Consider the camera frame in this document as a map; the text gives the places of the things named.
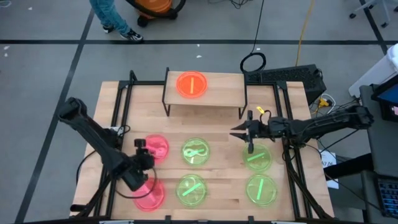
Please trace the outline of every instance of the sneaker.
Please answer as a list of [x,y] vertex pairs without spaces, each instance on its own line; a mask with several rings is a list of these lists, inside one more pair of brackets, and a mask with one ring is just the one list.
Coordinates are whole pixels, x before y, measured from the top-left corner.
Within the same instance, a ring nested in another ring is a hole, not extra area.
[[126,35],[120,34],[120,36],[122,38],[124,38],[124,39],[132,40],[132,41],[135,41],[137,43],[144,40],[144,38],[141,35],[137,34],[132,29]]
[[108,34],[114,30],[113,26],[102,26],[102,29],[104,29],[105,34]]

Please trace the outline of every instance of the jeans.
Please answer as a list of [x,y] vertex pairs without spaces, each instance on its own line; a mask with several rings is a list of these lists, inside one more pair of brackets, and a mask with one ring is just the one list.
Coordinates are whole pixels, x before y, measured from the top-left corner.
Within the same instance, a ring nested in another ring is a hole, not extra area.
[[90,0],[90,4],[103,26],[113,26],[122,35],[130,31],[127,22],[117,12],[114,0]]

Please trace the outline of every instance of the green petri dish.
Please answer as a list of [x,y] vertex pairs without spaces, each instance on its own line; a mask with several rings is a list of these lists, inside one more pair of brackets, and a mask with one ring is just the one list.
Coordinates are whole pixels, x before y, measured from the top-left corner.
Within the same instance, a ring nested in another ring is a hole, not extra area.
[[252,154],[249,154],[247,146],[243,149],[243,161],[246,167],[259,172],[267,170],[271,166],[272,158],[264,145],[254,144]]
[[270,177],[255,174],[246,185],[246,195],[249,200],[260,207],[266,207],[275,201],[277,187]]
[[200,176],[188,174],[181,178],[176,188],[176,194],[183,205],[192,208],[205,200],[207,187]]
[[187,164],[197,166],[204,164],[210,156],[210,147],[200,138],[185,141],[181,148],[182,157]]

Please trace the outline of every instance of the person's leg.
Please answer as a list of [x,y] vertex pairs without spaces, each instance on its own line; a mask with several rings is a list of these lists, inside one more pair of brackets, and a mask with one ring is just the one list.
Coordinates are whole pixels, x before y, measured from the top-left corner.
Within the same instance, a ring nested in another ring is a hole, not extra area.
[[101,21],[103,27],[112,27],[113,24],[111,21],[105,16],[105,14],[100,9],[100,5],[98,4],[98,0],[90,0],[91,7],[93,8],[95,14],[98,19]]
[[141,35],[135,33],[128,25],[127,22],[119,15],[114,5],[114,0],[97,0],[99,8],[112,23],[114,28],[119,31],[121,36],[125,39],[133,41],[142,41]]

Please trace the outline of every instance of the pink object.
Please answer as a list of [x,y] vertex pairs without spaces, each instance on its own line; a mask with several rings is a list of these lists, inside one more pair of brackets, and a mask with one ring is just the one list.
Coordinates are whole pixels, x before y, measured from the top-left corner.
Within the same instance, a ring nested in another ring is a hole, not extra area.
[[[132,193],[134,197],[140,197],[142,195],[148,194],[152,186],[155,183],[154,178],[149,178],[142,187]],[[143,198],[133,199],[132,201],[136,204],[137,208],[143,212],[152,212],[162,206],[164,202],[164,185],[157,179],[156,186],[154,190],[147,196]]]
[[161,163],[169,154],[169,143],[159,134],[151,134],[145,138],[146,148],[155,157],[155,164]]

